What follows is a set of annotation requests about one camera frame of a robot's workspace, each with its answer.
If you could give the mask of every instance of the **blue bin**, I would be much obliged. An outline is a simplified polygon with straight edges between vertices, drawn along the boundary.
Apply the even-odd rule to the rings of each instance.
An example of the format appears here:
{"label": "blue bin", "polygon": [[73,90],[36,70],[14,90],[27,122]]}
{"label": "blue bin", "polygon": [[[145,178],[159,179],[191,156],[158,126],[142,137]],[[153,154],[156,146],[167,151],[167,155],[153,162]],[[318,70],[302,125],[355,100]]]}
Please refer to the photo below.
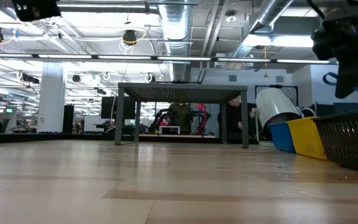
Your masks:
{"label": "blue bin", "polygon": [[270,124],[269,128],[272,133],[273,144],[276,149],[295,153],[290,127],[287,123]]}

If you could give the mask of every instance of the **wooden floor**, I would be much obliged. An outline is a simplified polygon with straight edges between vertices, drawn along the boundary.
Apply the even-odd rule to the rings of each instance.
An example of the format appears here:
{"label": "wooden floor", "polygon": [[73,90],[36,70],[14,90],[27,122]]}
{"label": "wooden floor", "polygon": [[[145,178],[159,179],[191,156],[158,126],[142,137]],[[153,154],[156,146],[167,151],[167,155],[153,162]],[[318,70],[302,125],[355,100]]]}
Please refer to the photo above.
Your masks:
{"label": "wooden floor", "polygon": [[0,145],[0,223],[357,223],[358,172],[270,148]]}

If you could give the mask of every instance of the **black storage bin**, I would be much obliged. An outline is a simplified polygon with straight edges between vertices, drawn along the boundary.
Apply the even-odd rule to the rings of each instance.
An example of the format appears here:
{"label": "black storage bin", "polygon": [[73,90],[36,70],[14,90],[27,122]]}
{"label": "black storage bin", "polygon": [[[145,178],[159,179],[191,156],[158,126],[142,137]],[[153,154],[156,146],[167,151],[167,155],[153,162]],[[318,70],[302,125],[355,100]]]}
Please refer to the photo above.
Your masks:
{"label": "black storage bin", "polygon": [[315,118],[313,121],[327,158],[358,169],[358,111]]}

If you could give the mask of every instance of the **exposed ceiling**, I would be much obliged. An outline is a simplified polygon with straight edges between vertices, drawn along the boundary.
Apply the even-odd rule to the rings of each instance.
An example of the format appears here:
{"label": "exposed ceiling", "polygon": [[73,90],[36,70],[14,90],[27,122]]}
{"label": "exposed ceiling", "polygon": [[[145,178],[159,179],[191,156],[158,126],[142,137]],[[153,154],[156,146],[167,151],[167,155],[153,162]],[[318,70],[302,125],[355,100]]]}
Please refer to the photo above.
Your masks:
{"label": "exposed ceiling", "polygon": [[[335,7],[340,6],[342,1],[322,1],[314,0],[324,11],[332,11]],[[78,7],[82,5],[89,6],[95,4],[117,4],[117,1],[60,1],[59,4],[75,3]],[[119,1],[120,4],[130,4],[128,1]],[[242,27],[248,15],[252,15],[260,9],[262,1],[245,0],[229,1],[227,11],[234,11],[236,20],[228,22],[225,19],[219,30],[219,40],[216,41],[212,49],[212,54],[228,54],[239,46],[242,42]],[[210,18],[213,0],[201,1],[197,6],[191,9],[191,49],[190,55],[200,56],[203,42],[206,37],[208,23],[213,21]],[[163,30],[161,19],[157,14],[142,13],[110,13],[110,12],[92,12],[95,8],[89,7],[89,11],[81,12],[62,12],[62,17],[54,17],[35,22],[21,22],[16,19],[14,11],[0,7],[0,27],[3,28],[4,42],[0,45],[0,53],[58,53],[58,54],[132,54],[132,55],[165,55],[165,45],[160,41],[163,40]],[[296,0],[283,14],[284,17],[292,17],[296,23],[301,17],[316,18],[314,11],[308,7],[305,0]],[[138,41],[133,49],[125,50],[120,46],[122,44],[122,34],[125,30],[135,30]],[[286,35],[291,35],[291,29],[287,29]],[[291,43],[284,43],[288,46],[266,46],[266,48],[254,48],[251,54],[255,58],[287,58],[287,59],[315,59],[310,47],[291,47]],[[263,64],[255,64],[253,69],[260,69]],[[270,68],[287,69],[289,72],[296,70],[296,65],[272,65]],[[99,108],[98,100],[100,94],[96,90],[79,89],[94,85],[92,82],[73,82],[73,75],[87,76],[87,80],[96,80],[97,85],[101,88],[114,88],[118,82],[146,82],[145,76],[148,73],[155,75],[157,80],[170,81],[169,69],[167,64],[127,64],[127,63],[96,63],[96,62],[65,62],[65,69],[68,72],[68,91],[67,101],[72,99],[81,99],[81,105],[89,113],[91,110],[96,111]],[[23,85],[28,83],[21,82],[18,77],[22,71],[28,75],[38,78],[42,81],[42,62],[33,61],[15,61],[0,60],[0,85]],[[31,96],[26,98],[33,101],[35,108],[38,103],[35,101],[39,94],[37,88],[5,88],[0,90],[0,96],[6,99],[7,94],[11,93],[15,99],[22,99],[21,95],[13,93],[22,93]],[[0,101],[0,104],[6,104],[7,100]]]}

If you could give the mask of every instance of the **plastic crate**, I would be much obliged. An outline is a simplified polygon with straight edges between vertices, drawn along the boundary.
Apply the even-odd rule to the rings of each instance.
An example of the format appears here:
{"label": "plastic crate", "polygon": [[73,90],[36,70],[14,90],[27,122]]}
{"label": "plastic crate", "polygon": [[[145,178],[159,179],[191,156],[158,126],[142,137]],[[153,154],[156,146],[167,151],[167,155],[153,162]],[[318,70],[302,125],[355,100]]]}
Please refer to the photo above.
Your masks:
{"label": "plastic crate", "polygon": [[293,145],[298,154],[316,159],[327,159],[313,118],[302,118],[287,121],[290,127]]}
{"label": "plastic crate", "polygon": [[315,118],[330,161],[358,169],[358,111]]}
{"label": "plastic crate", "polygon": [[295,153],[290,128],[287,123],[270,124],[269,128],[272,133],[273,144],[276,149]]}

